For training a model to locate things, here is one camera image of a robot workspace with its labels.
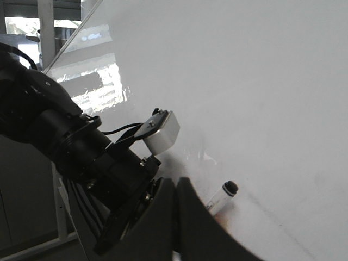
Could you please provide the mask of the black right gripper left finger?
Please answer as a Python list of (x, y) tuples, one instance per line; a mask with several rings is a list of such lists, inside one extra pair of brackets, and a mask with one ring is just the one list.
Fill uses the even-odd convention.
[(94, 251), (105, 260), (172, 260), (172, 218), (175, 185), (159, 182), (157, 193), (140, 220), (118, 240), (112, 225)]

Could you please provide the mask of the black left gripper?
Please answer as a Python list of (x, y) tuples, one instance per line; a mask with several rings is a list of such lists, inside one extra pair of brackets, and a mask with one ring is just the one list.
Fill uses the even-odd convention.
[(89, 227), (96, 239), (93, 251), (101, 256), (120, 241), (158, 171), (160, 161), (155, 156), (140, 159), (130, 146), (159, 131), (162, 110), (155, 109), (144, 123), (127, 125), (117, 142), (108, 139), (109, 132), (98, 130), (99, 116), (83, 114), (76, 120), (77, 127), (60, 143), (54, 163), (70, 181), (85, 221), (95, 222)]

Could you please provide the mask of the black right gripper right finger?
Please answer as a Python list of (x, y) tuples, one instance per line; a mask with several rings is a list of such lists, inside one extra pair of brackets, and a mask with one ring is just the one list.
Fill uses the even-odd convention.
[(260, 260), (218, 224), (188, 177), (180, 178), (176, 194), (181, 260)]

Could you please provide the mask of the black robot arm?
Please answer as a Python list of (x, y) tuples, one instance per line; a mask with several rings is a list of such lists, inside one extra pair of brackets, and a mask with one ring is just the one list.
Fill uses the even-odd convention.
[(173, 112), (155, 109), (116, 141), (52, 78), (1, 44), (1, 134), (32, 144), (67, 184), (73, 223), (90, 260), (256, 260), (213, 215), (238, 187), (226, 182), (205, 206), (189, 178), (156, 178), (157, 155), (176, 141)]

